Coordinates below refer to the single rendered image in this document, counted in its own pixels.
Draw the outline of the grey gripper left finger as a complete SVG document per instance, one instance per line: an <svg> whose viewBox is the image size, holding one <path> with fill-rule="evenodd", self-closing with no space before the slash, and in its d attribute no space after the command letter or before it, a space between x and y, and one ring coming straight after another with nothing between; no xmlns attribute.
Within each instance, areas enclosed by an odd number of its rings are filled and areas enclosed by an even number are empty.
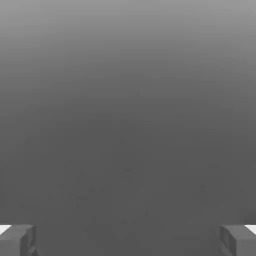
<svg viewBox="0 0 256 256"><path fill-rule="evenodd" d="M0 256L38 256L37 227L0 224Z"/></svg>

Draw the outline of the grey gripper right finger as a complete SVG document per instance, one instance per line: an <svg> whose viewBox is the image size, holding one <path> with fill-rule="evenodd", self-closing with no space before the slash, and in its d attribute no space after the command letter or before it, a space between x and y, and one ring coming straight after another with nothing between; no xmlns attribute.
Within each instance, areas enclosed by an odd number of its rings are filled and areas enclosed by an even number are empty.
<svg viewBox="0 0 256 256"><path fill-rule="evenodd" d="M223 256L256 256L256 224L221 225L219 238Z"/></svg>

